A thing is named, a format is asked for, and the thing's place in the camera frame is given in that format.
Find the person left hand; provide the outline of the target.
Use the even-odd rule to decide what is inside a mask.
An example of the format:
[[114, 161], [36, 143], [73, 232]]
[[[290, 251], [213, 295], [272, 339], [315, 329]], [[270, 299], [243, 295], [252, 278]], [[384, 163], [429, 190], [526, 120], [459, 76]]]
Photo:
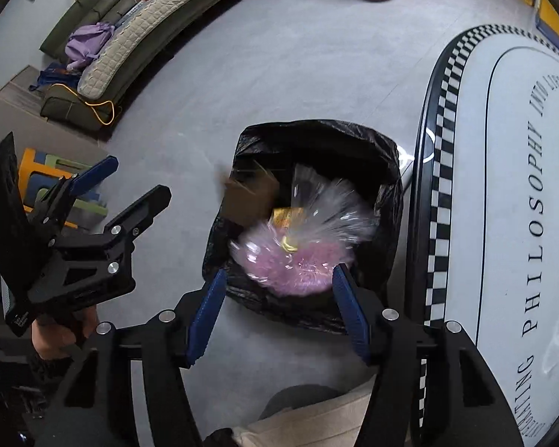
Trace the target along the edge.
[[[99, 324], [97, 307], [83, 310], [81, 322], [82, 333], [88, 338]], [[31, 326], [31, 338], [35, 351], [43, 360], [68, 357], [64, 348], [76, 343], [75, 335], [68, 328], [56, 323], [40, 324], [37, 320]]]

